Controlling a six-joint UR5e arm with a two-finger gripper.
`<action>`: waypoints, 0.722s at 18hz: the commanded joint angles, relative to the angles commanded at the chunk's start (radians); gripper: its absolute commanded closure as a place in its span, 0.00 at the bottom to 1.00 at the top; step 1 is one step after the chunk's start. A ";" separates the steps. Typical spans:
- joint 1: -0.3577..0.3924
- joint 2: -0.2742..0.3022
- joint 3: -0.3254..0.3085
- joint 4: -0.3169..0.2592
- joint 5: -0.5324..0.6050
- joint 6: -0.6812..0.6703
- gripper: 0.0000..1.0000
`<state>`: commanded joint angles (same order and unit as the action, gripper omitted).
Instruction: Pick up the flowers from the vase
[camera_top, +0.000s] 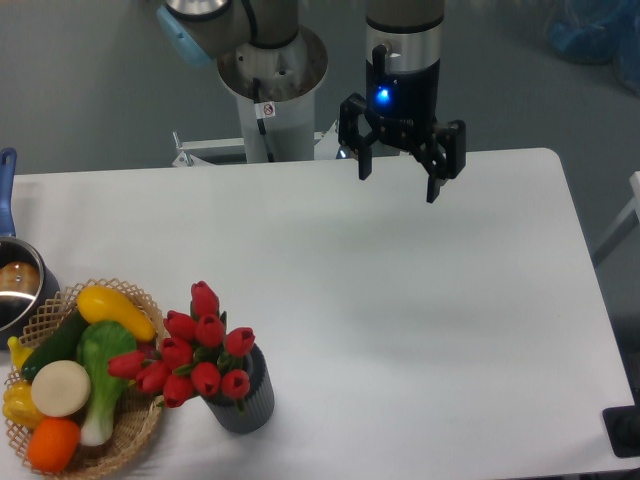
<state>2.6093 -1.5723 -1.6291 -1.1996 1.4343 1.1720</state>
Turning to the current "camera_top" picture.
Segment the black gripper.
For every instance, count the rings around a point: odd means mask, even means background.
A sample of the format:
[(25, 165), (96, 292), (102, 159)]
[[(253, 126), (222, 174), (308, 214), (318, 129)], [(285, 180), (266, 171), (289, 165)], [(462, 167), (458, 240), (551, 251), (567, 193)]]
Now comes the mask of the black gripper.
[[(338, 141), (358, 162), (360, 180), (372, 172), (372, 145), (410, 150), (427, 173), (426, 202), (434, 203), (441, 188), (466, 166), (466, 123), (435, 122), (440, 62), (413, 71), (390, 66), (391, 52), (385, 43), (371, 50), (366, 63), (366, 99), (351, 94), (340, 105)], [(359, 131), (363, 116), (371, 128)]]

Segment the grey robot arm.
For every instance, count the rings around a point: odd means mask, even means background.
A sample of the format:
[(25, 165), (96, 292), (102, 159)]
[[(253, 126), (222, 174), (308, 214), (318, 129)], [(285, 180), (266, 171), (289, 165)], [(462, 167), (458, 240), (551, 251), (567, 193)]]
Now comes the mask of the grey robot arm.
[[(427, 173), (428, 202), (466, 164), (465, 124), (436, 118), (444, 11), (441, 1), (366, 3), (365, 90), (341, 102), (337, 121), (338, 145), (360, 178), (375, 145), (406, 152)], [(300, 23), (297, 2), (166, 1), (157, 19), (186, 62), (216, 63), (236, 98), (248, 162), (313, 158), (328, 54)]]

